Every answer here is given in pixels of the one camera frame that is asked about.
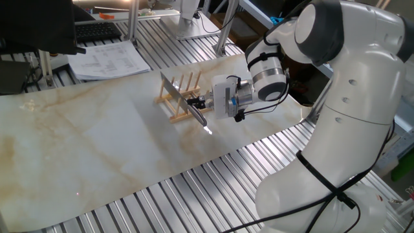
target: wooden peg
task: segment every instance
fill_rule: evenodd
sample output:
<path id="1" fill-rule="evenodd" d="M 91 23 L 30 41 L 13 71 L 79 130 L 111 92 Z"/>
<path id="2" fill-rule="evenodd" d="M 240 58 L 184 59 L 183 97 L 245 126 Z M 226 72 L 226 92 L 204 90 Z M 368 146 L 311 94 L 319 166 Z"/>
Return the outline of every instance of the wooden peg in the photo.
<path id="1" fill-rule="evenodd" d="M 190 73 L 190 78 L 188 79 L 187 88 L 186 91 L 188 91 L 188 88 L 190 88 L 191 79 L 193 78 L 193 73 Z"/>
<path id="2" fill-rule="evenodd" d="M 181 104 L 181 98 L 179 99 L 179 102 L 177 104 L 177 110 L 175 110 L 175 117 L 179 115 L 180 104 Z"/>
<path id="3" fill-rule="evenodd" d="M 197 85 L 199 84 L 200 76 L 201 76 L 201 71 L 199 72 L 199 75 L 197 76 L 197 79 L 195 81 L 194 89 L 196 89 Z"/>
<path id="4" fill-rule="evenodd" d="M 166 83 L 166 80 L 165 79 L 163 79 L 162 80 L 162 83 L 161 83 L 161 91 L 160 91 L 160 98 L 162 97 L 162 92 L 163 92 L 163 90 L 164 90 L 164 84 Z"/>
<path id="5" fill-rule="evenodd" d="M 166 99 L 165 102 L 167 103 L 168 107 L 171 109 L 171 111 L 174 112 L 174 114 L 176 113 L 175 108 L 173 107 L 173 105 Z"/>
<path id="6" fill-rule="evenodd" d="M 183 75 L 181 75 L 181 80 L 180 80 L 180 85 L 179 85 L 179 91 L 181 90 L 181 85 L 182 85 L 182 81 L 183 81 L 183 79 L 184 79 L 184 74 L 183 74 Z"/>

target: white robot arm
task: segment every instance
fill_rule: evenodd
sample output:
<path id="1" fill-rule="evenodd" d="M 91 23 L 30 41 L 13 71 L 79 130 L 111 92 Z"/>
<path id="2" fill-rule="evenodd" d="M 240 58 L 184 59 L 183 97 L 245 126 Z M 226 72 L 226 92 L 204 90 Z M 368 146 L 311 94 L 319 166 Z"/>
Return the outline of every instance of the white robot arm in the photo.
<path id="1" fill-rule="evenodd" d="M 257 189 L 259 216 L 277 216 L 261 232 L 378 232 L 384 200 L 355 183 L 384 147 L 402 93 L 404 63 L 414 52 L 414 24 L 367 5 L 313 1 L 248 48 L 252 80 L 242 85 L 234 77 L 215 77 L 206 97 L 213 102 L 206 106 L 219 118 L 234 117 L 254 102 L 280 99 L 287 85 L 280 46 L 301 63 L 329 61 L 334 74 L 305 149 Z M 309 208 L 295 212 L 304 206 Z"/>

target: metal slat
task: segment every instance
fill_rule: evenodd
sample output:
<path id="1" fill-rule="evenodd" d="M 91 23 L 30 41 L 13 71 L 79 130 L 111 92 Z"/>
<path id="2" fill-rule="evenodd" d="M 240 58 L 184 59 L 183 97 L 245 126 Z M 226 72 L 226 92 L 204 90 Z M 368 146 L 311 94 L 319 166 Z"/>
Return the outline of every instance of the metal slat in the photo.
<path id="1" fill-rule="evenodd" d="M 13 58 L 10 54 L 0 55 L 2 61 L 13 61 Z"/>
<path id="2" fill-rule="evenodd" d="M 255 142 L 254 146 L 258 151 L 261 152 L 262 156 L 267 160 L 267 162 L 272 165 L 273 169 L 280 171 L 285 167 L 282 162 L 276 156 L 274 156 L 261 141 Z"/>
<path id="3" fill-rule="evenodd" d="M 65 231 L 68 233 L 82 233 L 82 230 L 79 227 L 79 223 L 76 218 L 64 222 L 63 226 L 65 227 Z"/>
<path id="4" fill-rule="evenodd" d="M 96 214 L 94 217 L 96 223 L 98 224 L 98 228 L 101 226 L 101 231 L 105 233 L 119 232 L 119 226 L 117 222 L 111 217 L 107 205 L 97 208 L 93 211 L 93 213 Z"/>
<path id="5" fill-rule="evenodd" d="M 147 218 L 147 214 L 136 197 L 136 194 L 132 194 L 121 199 L 125 210 L 129 212 L 132 223 L 135 224 L 134 228 L 138 232 L 154 232 L 154 226 Z"/>
<path id="6" fill-rule="evenodd" d="M 293 161 L 294 158 L 286 156 L 284 150 L 276 147 L 273 141 L 270 139 L 270 137 L 262 139 L 261 142 L 269 150 L 269 152 L 271 152 L 273 157 L 275 157 L 275 159 L 277 159 L 278 162 L 280 162 L 280 165 L 287 166 L 290 162 Z"/>
<path id="7" fill-rule="evenodd" d="M 225 196 L 234 211 L 239 213 L 239 217 L 244 223 L 256 220 L 257 213 L 253 200 L 244 192 L 234 177 L 231 177 L 231 173 L 225 170 L 224 164 L 219 159 L 207 162 L 203 168 L 208 177 L 220 190 L 221 195 Z M 249 229 L 256 232 L 259 230 L 259 227 L 251 226 Z"/>
<path id="8" fill-rule="evenodd" d="M 196 39 L 191 39 L 192 42 L 194 42 L 194 45 L 197 46 L 200 50 L 202 50 L 210 59 L 215 59 L 217 58 L 217 56 L 215 55 L 214 51 L 210 48 L 207 47 L 205 44 L 203 44 L 201 41 L 201 38 L 196 38 Z"/>
<path id="9" fill-rule="evenodd" d="M 128 225 L 131 221 L 128 221 L 128 215 L 126 214 L 124 207 L 120 205 L 120 200 L 114 201 L 107 205 L 108 211 L 114 222 L 119 226 L 120 232 L 136 232 L 132 227 L 132 224 Z"/>
<path id="10" fill-rule="evenodd" d="M 193 192 L 191 191 L 190 187 L 186 184 L 186 181 L 182 178 L 182 176 L 176 175 L 172 177 L 172 182 L 178 190 L 180 196 L 188 206 L 191 214 L 196 218 L 196 221 L 202 228 L 202 231 L 218 232 L 218 227 L 214 225 L 209 215 L 204 211 L 202 205 L 194 196 Z"/>
<path id="11" fill-rule="evenodd" d="M 162 211 L 160 214 L 168 222 L 168 225 L 171 228 L 172 232 L 185 232 L 187 231 L 183 225 L 183 220 L 177 211 L 173 208 L 170 201 L 166 197 L 165 193 L 162 191 L 159 184 L 150 186 L 148 189 L 149 194 L 157 205 L 159 209 L 162 206 Z"/>
<path id="12" fill-rule="evenodd" d="M 62 81 L 62 84 L 64 86 L 69 86 L 69 85 L 75 85 L 76 84 L 76 82 L 72 79 L 72 77 L 68 75 L 67 71 L 61 71 L 57 75 L 60 78 L 60 80 Z"/>
<path id="13" fill-rule="evenodd" d="M 193 57 L 198 61 L 206 61 L 204 57 L 202 57 L 186 40 L 179 40 L 178 41 Z"/>
<path id="14" fill-rule="evenodd" d="M 165 37 L 165 35 L 156 27 L 149 24 L 149 21 L 141 22 L 141 25 L 153 36 L 154 40 L 157 41 L 159 45 L 164 45 L 165 49 L 168 51 L 168 54 L 174 56 L 173 60 L 179 61 L 178 65 L 189 64 L 189 61 L 182 55 L 179 49 L 172 44 L 172 42 Z"/>
<path id="15" fill-rule="evenodd" d="M 98 231 L 95 231 L 95 229 L 97 229 L 98 226 L 96 226 L 96 228 L 94 227 L 94 225 L 91 223 L 87 214 L 82 214 L 81 216 L 77 217 L 77 219 L 78 219 L 79 226 L 82 227 L 83 229 L 83 232 L 85 233 L 98 232 Z"/>
<path id="16" fill-rule="evenodd" d="M 277 170 L 275 169 L 275 167 L 273 167 L 265 158 L 264 156 L 261 154 L 260 151 L 257 150 L 257 148 L 253 145 L 247 145 L 245 146 L 245 148 L 247 149 L 247 151 L 249 152 L 249 154 L 251 154 L 252 159 L 256 160 L 256 163 L 262 167 L 262 169 L 264 169 L 266 171 L 267 175 L 273 174 L 275 172 L 277 172 Z"/>
<path id="17" fill-rule="evenodd" d="M 178 66 L 178 65 L 184 65 L 182 62 L 180 62 L 176 55 L 174 55 L 173 51 L 166 46 L 165 43 L 157 36 L 157 34 L 153 31 L 149 31 L 144 25 L 146 22 L 138 22 L 138 31 L 141 31 L 148 40 L 149 43 L 152 44 L 152 46 L 157 47 L 160 51 L 159 56 L 161 58 L 164 58 L 164 62 L 168 65 L 168 67 Z"/>
<path id="18" fill-rule="evenodd" d="M 182 177 L 186 181 L 186 184 L 190 187 L 191 191 L 197 198 L 197 200 L 202 205 L 204 211 L 208 214 L 210 219 L 214 222 L 215 226 L 219 229 L 219 232 L 224 231 L 228 228 L 228 223 L 225 221 L 224 217 L 220 210 L 215 205 L 214 201 L 206 193 L 201 184 L 197 184 L 195 181 L 195 175 L 192 171 L 186 171 L 182 174 Z"/>
<path id="19" fill-rule="evenodd" d="M 240 154 L 238 154 L 238 152 L 230 153 L 225 157 L 232 163 L 232 166 L 234 166 L 234 170 L 237 171 L 237 173 L 243 174 L 240 176 L 244 176 L 250 181 L 253 189 L 256 192 L 259 183 L 262 181 L 262 179 L 257 175 L 257 172 L 253 170 L 249 164 L 247 164 L 247 162 L 242 158 L 242 156 L 240 156 Z"/>
<path id="20" fill-rule="evenodd" d="M 194 168 L 193 173 L 200 182 L 201 186 L 207 190 L 206 195 L 208 195 L 215 206 L 219 207 L 218 211 L 220 211 L 220 214 L 223 216 L 226 228 L 243 224 L 244 222 L 240 216 L 240 213 L 234 210 L 225 196 L 221 195 L 219 189 L 217 189 L 212 180 L 208 177 L 205 170 L 199 166 Z"/>
<path id="21" fill-rule="evenodd" d="M 186 203 L 175 189 L 173 183 L 167 179 L 159 183 L 162 191 L 165 193 L 168 201 L 174 206 L 174 209 L 180 219 L 182 220 L 184 226 L 189 232 L 202 232 L 198 222 L 194 218 L 193 214 L 190 212 L 190 209 L 187 207 Z"/>
<path id="22" fill-rule="evenodd" d="M 281 152 L 281 154 L 290 162 L 296 158 L 296 152 L 293 148 L 288 147 L 285 142 L 281 140 L 277 135 L 271 135 L 268 137 L 269 141 Z"/>
<path id="23" fill-rule="evenodd" d="M 137 192 L 136 196 L 141 205 L 144 207 L 148 219 L 152 222 L 155 232 L 171 232 L 169 225 L 165 222 L 164 218 L 158 211 L 158 208 L 153 202 L 148 191 L 143 189 Z"/>
<path id="24" fill-rule="evenodd" d="M 280 131 L 279 133 L 276 133 L 274 136 L 280 141 L 280 143 L 282 143 L 282 145 L 288 148 L 288 150 L 295 156 L 295 158 L 296 158 L 296 153 L 299 150 L 302 150 L 300 146 L 296 145 L 295 143 L 291 141 L 290 138 L 286 137 L 286 135 L 282 131 Z"/>
<path id="25" fill-rule="evenodd" d="M 152 38 L 149 37 L 149 35 L 146 31 L 142 30 L 142 26 L 140 25 L 139 22 L 138 22 L 138 26 L 137 26 L 136 30 L 138 31 L 138 34 L 141 35 L 142 39 L 151 48 L 152 52 L 154 52 L 155 55 L 158 57 L 158 59 L 160 60 L 159 65 L 161 67 L 168 68 L 168 67 L 173 67 L 174 66 L 174 63 L 167 56 L 167 54 L 152 40 Z"/>
<path id="26" fill-rule="evenodd" d="M 151 20 L 147 22 L 148 25 L 157 32 L 157 34 L 163 38 L 163 40 L 171 46 L 171 49 L 177 50 L 177 54 L 182 54 L 182 56 L 185 58 L 185 61 L 188 63 L 195 63 L 197 60 L 194 58 L 193 55 L 191 55 L 183 46 L 181 43 L 179 43 L 174 36 L 169 34 L 168 30 L 165 30 L 162 25 L 160 25 L 159 20 Z"/>
<path id="27" fill-rule="evenodd" d="M 227 167 L 229 172 L 232 173 L 237 182 L 239 182 L 240 185 L 245 189 L 249 197 L 252 198 L 252 200 L 255 200 L 257 190 L 256 183 L 254 183 L 251 179 L 249 179 L 244 173 L 242 173 L 238 169 L 237 164 L 233 161 L 230 155 L 224 155 L 220 159 Z"/>
<path id="28" fill-rule="evenodd" d="M 63 233 L 60 225 L 54 225 L 53 227 L 46 228 L 47 233 Z"/>
<path id="29" fill-rule="evenodd" d="M 270 175 L 268 171 L 264 169 L 255 159 L 252 158 L 252 154 L 246 149 L 246 147 L 237 150 L 243 160 L 255 171 L 256 175 L 262 181 L 266 176 Z"/>

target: white marble board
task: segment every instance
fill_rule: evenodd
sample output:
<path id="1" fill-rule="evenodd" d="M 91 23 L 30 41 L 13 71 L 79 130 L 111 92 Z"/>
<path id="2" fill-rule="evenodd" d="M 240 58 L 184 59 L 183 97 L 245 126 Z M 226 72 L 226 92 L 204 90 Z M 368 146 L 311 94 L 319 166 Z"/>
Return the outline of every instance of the white marble board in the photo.
<path id="1" fill-rule="evenodd" d="M 248 78 L 243 55 L 164 69 Z M 272 113 L 236 123 L 169 123 L 153 99 L 159 71 L 48 91 L 0 96 L 0 210 L 11 232 L 66 221 L 286 129 L 300 120 L 290 96 Z M 249 109 L 268 105 L 257 104 Z"/>

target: knife blade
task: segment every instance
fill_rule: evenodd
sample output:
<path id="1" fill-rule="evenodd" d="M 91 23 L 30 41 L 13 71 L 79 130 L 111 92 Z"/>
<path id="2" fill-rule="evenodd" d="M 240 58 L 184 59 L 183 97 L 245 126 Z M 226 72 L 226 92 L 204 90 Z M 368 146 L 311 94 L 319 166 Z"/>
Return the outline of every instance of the knife blade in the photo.
<path id="1" fill-rule="evenodd" d="M 190 113 L 196 118 L 202 126 L 207 126 L 207 120 L 202 115 L 202 113 L 192 105 L 187 104 L 187 100 L 183 97 L 183 95 L 174 87 L 174 85 L 166 78 L 166 76 L 161 73 L 161 80 L 164 81 L 164 88 L 168 91 L 168 93 L 173 97 L 175 101 L 180 101 L 180 107 L 186 112 L 190 111 Z"/>

